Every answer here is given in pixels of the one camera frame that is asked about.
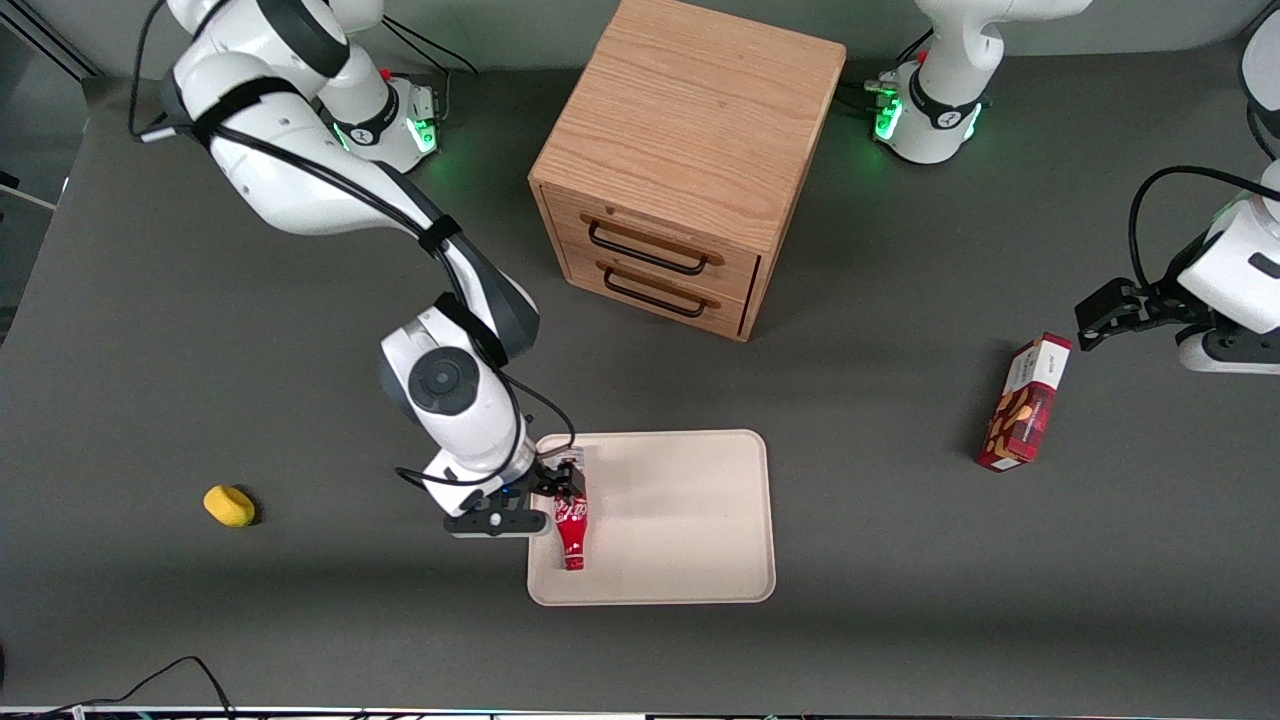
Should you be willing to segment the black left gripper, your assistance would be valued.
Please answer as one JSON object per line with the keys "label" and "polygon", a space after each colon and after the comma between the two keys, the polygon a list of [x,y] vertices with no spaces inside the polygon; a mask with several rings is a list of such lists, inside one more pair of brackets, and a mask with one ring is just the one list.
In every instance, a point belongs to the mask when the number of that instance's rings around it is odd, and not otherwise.
{"label": "black left gripper", "polygon": [[1179,282],[1190,260],[1171,260],[1164,277],[1148,282],[1140,261],[1135,263],[1139,286],[1129,279],[1111,279],[1075,305],[1080,350],[1093,350],[1123,329],[1128,316],[1143,318],[1138,328],[1185,325],[1213,328],[1216,314]]}

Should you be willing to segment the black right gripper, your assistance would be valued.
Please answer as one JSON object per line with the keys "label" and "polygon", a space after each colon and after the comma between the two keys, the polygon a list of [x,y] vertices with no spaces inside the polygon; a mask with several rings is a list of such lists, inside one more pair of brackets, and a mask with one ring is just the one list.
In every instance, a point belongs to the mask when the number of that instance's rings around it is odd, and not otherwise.
{"label": "black right gripper", "polygon": [[498,493],[502,509],[526,509],[532,502],[534,496],[562,498],[567,502],[568,492],[571,497],[584,498],[585,484],[585,459],[570,456],[568,461],[562,460],[556,465],[530,466],[518,479],[506,484]]}

